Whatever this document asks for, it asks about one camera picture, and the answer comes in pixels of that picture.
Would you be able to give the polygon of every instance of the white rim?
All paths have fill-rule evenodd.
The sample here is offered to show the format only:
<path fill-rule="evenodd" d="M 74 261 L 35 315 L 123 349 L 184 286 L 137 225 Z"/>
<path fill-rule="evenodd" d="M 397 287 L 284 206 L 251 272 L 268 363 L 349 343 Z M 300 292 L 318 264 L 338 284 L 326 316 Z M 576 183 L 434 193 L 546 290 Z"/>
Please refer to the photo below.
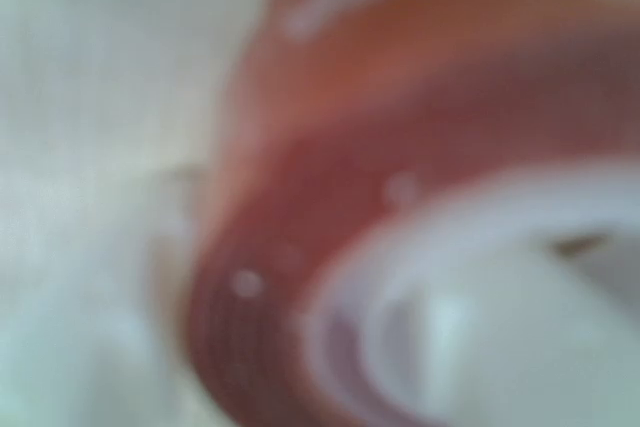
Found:
<path fill-rule="evenodd" d="M 328 270 L 333 274 L 302 327 L 313 381 L 372 425 L 382 425 L 381 412 L 389 406 L 423 418 L 411 379 L 398 378 L 383 348 L 384 327 L 414 286 L 523 239 L 562 241 L 610 231 L 640 235 L 640 163 L 511 170 L 441 196 L 376 229 Z M 455 309 L 449 315 L 454 321 Z M 362 392 L 342 378 L 343 366 L 335 365 L 330 352 L 330 327 L 338 318 L 353 328 L 364 380 L 386 407 L 363 401 Z"/>

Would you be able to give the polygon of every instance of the white dot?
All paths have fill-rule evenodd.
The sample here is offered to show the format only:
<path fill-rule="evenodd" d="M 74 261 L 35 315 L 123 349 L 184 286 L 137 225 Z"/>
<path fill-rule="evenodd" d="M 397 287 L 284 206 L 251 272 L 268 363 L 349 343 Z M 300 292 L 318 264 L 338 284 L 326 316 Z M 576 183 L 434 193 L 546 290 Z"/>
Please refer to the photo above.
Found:
<path fill-rule="evenodd" d="M 414 172 L 400 172 L 393 175 L 384 186 L 387 203 L 393 207 L 406 207 L 420 198 L 422 185 Z"/>
<path fill-rule="evenodd" d="M 264 280 L 251 270 L 241 270 L 233 276 L 231 288 L 238 297 L 251 299 L 263 291 Z"/>

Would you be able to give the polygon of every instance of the blurry object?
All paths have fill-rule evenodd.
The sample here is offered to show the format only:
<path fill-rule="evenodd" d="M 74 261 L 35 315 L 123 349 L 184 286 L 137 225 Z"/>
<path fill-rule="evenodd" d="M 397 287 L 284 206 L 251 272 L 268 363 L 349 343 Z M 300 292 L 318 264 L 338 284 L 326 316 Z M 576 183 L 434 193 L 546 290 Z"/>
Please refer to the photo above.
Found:
<path fill-rule="evenodd" d="M 638 339 L 545 246 L 640 231 L 639 76 L 640 0 L 270 0 L 202 214 L 212 397 L 247 427 L 636 425 Z M 572 354 L 563 298 L 612 357 Z"/>

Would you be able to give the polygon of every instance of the white surface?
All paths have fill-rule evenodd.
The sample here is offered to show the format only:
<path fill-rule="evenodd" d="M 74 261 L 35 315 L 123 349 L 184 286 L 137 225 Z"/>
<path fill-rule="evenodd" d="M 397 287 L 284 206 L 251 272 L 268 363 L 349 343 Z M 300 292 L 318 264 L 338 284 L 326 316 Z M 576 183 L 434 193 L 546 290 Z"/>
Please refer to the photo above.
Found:
<path fill-rule="evenodd" d="M 164 173 L 215 149 L 216 94 L 260 7 L 0 0 L 3 426 L 227 425 L 163 330 L 187 272 L 154 257 L 153 219 L 188 197 Z M 169 284 L 161 307 L 144 278 Z"/>
<path fill-rule="evenodd" d="M 457 332 L 423 316 L 431 415 L 456 427 L 638 425 L 637 319 L 546 248 L 515 246 L 427 285 L 425 312 L 457 302 L 466 313 Z"/>

